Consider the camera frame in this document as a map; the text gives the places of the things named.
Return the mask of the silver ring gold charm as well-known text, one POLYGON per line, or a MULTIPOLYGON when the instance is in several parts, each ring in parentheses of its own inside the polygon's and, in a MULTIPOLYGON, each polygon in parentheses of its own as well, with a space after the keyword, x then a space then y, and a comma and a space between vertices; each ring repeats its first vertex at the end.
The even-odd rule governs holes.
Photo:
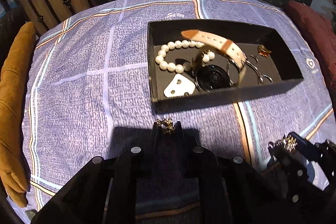
POLYGON ((297 145, 297 139, 291 135, 283 136, 283 138, 278 141, 278 144, 282 146, 286 151, 291 152, 295 149, 297 145))

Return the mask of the gold ornate earring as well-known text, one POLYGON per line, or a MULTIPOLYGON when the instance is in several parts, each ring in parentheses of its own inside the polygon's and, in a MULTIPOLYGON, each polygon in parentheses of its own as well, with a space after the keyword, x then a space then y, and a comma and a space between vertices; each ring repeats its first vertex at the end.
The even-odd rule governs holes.
POLYGON ((175 126, 171 118, 164 118, 163 120, 156 120, 156 124, 161 128, 164 134, 172 134, 175 132, 175 126))

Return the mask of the white earring card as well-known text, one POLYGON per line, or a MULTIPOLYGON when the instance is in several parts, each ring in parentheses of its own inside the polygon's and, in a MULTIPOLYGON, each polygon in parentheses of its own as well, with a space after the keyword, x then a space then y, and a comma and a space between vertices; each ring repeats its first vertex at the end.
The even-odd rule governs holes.
POLYGON ((193 94, 195 89, 196 86, 191 80, 181 74, 176 74, 163 91, 163 94, 167 98, 183 97, 185 94, 193 94))

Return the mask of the black jewelry tray box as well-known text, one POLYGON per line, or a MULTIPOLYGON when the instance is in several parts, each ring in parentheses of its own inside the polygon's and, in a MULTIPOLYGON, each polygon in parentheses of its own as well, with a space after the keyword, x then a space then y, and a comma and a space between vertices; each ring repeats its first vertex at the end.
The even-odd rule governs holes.
POLYGON ((280 34, 266 26, 206 19, 150 22, 147 41, 150 99, 157 113, 201 109, 273 96, 285 93, 303 81, 297 61, 280 34), (181 31, 188 29, 210 32, 231 39, 240 47, 253 66, 245 67, 245 76, 238 86, 234 86, 239 78, 236 68, 224 56, 216 54, 212 61, 200 65, 195 70, 184 72, 183 76, 195 84, 199 68, 217 65, 228 73, 231 80, 230 88, 204 92, 198 91, 195 85, 196 89, 191 95, 165 97, 163 91, 173 80, 175 73, 160 69, 155 57, 164 44, 183 40, 181 31), (268 58, 258 54, 258 45, 264 45, 272 52, 268 58))

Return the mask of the mustard yellow cushion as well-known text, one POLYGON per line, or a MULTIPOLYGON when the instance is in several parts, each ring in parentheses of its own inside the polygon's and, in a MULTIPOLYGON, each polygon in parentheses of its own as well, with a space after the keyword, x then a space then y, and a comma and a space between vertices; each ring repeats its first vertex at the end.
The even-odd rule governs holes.
POLYGON ((1 182, 19 206, 29 188, 22 152, 22 116, 27 76, 36 44, 33 22, 17 33, 1 69, 1 182))

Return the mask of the gold brown brooch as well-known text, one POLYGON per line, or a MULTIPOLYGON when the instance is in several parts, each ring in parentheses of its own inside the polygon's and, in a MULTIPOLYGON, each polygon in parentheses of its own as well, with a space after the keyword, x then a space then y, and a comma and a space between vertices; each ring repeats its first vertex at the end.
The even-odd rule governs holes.
POLYGON ((265 57, 265 58, 268 58, 270 54, 272 53, 270 50, 266 49, 264 45, 258 45, 257 51, 260 56, 265 57))

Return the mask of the black round beaded ornament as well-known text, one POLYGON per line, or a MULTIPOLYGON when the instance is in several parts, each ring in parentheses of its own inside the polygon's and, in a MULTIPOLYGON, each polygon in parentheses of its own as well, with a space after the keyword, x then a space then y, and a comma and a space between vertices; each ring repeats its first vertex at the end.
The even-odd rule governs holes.
POLYGON ((230 88, 231 80, 223 68, 217 65, 206 65, 198 69, 195 76, 195 85, 198 91, 210 92, 230 88))

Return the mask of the dark red pillow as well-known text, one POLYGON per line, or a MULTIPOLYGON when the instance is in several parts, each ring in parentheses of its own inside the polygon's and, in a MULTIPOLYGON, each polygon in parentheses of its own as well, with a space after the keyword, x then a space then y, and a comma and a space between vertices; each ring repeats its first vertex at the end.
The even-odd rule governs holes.
POLYGON ((319 62, 327 90, 335 107, 335 33, 329 20, 303 3, 289 1, 282 9, 298 28, 319 62))

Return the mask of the purple patterned bed sheet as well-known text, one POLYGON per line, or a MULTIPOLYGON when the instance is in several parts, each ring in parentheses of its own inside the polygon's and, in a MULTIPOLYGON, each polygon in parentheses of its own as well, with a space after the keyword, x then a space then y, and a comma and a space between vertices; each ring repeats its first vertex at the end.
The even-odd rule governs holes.
MULTIPOLYGON (((155 62, 183 75, 219 54, 201 42, 161 46, 155 62)), ((268 144, 295 132, 335 143, 335 114, 319 62, 291 19, 255 0, 118 0, 64 20, 35 44, 22 116, 27 206, 8 196, 1 223, 33 217, 95 156, 117 157, 137 144, 134 128, 171 118, 215 156, 246 160, 276 190, 268 144), (150 22, 226 20, 275 29, 303 81, 289 91, 220 106, 157 113, 150 99, 150 22)), ((134 223, 200 223, 197 181, 182 175, 175 132, 158 127, 151 176, 137 183, 134 223)))

